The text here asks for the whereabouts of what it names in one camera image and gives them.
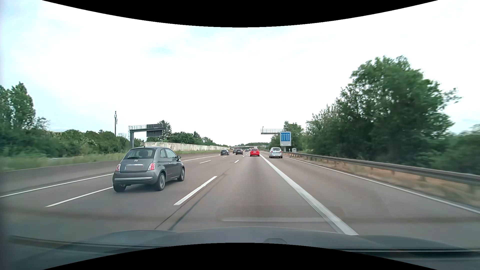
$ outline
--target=rear bumper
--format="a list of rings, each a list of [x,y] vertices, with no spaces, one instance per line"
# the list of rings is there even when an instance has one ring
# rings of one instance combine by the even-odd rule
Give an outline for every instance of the rear bumper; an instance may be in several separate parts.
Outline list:
[[[114,172],[112,183],[118,184],[155,184],[158,181],[160,171],[147,172]]]

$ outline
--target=car rear window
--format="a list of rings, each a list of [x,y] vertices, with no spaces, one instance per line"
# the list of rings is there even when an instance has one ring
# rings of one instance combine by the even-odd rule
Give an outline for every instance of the car rear window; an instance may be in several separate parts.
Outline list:
[[[135,148],[131,149],[123,158],[124,160],[131,159],[152,159],[155,155],[154,148]]]

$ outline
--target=roadside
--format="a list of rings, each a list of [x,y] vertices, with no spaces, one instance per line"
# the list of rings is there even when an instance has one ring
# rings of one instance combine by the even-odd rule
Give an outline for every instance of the roadside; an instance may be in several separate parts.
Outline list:
[[[213,153],[181,154],[182,161],[220,155]],[[1,178],[0,194],[20,192],[25,189],[40,188],[51,184],[77,181],[87,178],[111,175],[119,160],[64,164],[40,168],[30,168],[4,172]]]
[[[208,154],[219,153],[219,150],[199,150],[199,151],[175,151],[177,155],[191,155],[191,154]],[[3,167],[4,172],[52,167],[69,164],[90,163],[99,161],[115,161],[121,160],[126,153],[114,153],[114,154],[92,154],[85,156],[69,157],[69,158],[55,158],[50,159],[46,157],[2,157],[0,158],[0,164]]]

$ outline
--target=utility pole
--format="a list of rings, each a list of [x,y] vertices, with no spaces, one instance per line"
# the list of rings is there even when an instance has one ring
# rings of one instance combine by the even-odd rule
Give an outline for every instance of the utility pole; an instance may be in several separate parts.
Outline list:
[[[115,111],[115,136],[117,136],[117,122],[118,122],[117,111]]]

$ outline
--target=red car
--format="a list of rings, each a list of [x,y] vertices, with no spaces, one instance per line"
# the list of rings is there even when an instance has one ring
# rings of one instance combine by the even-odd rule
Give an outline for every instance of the red car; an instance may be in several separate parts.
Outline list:
[[[260,156],[260,151],[258,151],[258,149],[252,149],[250,150],[250,156]]]

